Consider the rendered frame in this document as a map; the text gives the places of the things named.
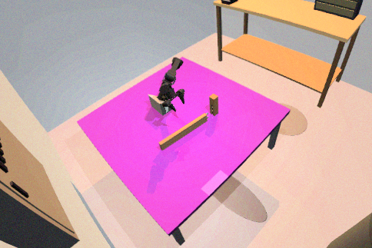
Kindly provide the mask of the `brown wooden post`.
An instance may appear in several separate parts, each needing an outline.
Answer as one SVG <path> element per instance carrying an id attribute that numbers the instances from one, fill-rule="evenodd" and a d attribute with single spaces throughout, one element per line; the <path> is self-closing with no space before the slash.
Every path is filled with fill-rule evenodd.
<path id="1" fill-rule="evenodd" d="M 209 97 L 210 101 L 210 114 L 213 114 L 216 116 L 219 113 L 219 108 L 218 108 L 218 96 L 216 94 L 212 94 Z"/>

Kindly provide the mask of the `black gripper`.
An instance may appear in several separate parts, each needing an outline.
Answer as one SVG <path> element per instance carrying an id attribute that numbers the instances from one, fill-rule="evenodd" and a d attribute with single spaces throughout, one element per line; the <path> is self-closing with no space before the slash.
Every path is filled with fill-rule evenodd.
<path id="1" fill-rule="evenodd" d="M 174 108 L 174 105 L 171 103 L 172 100 L 174 100 L 177 96 L 181 99 L 181 102 L 184 104 L 184 93 L 185 93 L 185 90 L 182 88 L 182 89 L 179 89 L 178 91 L 174 91 L 174 88 L 170 88 L 168 90 L 168 93 L 167 93 L 167 96 L 168 96 L 168 99 L 169 100 L 166 100 L 162 103 L 162 106 L 163 107 L 169 107 L 171 108 L 173 111 L 176 111 L 175 108 Z"/>

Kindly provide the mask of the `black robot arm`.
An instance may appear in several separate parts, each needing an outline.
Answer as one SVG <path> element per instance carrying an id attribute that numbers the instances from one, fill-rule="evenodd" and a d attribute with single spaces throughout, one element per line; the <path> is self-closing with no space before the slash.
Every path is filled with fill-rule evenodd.
<path id="1" fill-rule="evenodd" d="M 173 58 L 172 59 L 172 64 L 171 64 L 171 69 L 168 69 L 167 72 L 164 74 L 164 78 L 162 79 L 161 86 L 159 88 L 159 94 L 156 97 L 157 99 L 161 101 L 166 101 L 169 100 L 167 93 L 168 90 L 171 88 L 171 86 L 175 83 L 176 81 L 176 70 L 179 69 L 183 65 L 183 61 L 179 58 Z M 173 83 L 171 83 L 173 82 Z"/>

